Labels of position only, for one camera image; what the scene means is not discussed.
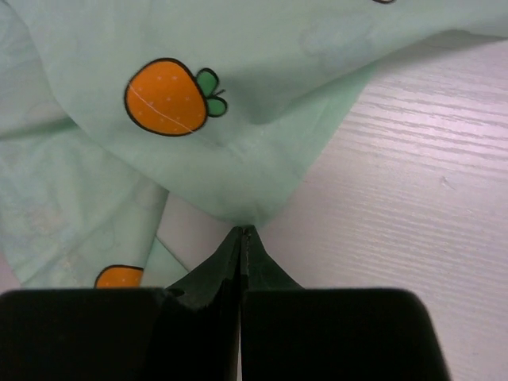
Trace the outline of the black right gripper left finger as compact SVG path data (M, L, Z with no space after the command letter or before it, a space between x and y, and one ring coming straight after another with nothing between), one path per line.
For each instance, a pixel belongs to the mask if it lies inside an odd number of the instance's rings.
M229 380L241 229L173 285L9 291L4 380Z

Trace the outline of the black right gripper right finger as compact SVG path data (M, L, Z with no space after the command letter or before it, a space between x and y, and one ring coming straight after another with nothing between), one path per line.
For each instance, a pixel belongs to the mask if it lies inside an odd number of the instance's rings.
M395 288L306 289L241 238L241 366L246 380L447 380L429 313Z

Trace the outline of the green cartoon print cloth placemat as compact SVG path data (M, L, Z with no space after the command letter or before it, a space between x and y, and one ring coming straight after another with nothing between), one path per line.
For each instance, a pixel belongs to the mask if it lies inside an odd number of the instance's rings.
M2 254L24 287L158 283L168 194L266 222L371 63L453 30L505 37L506 2L4 1Z

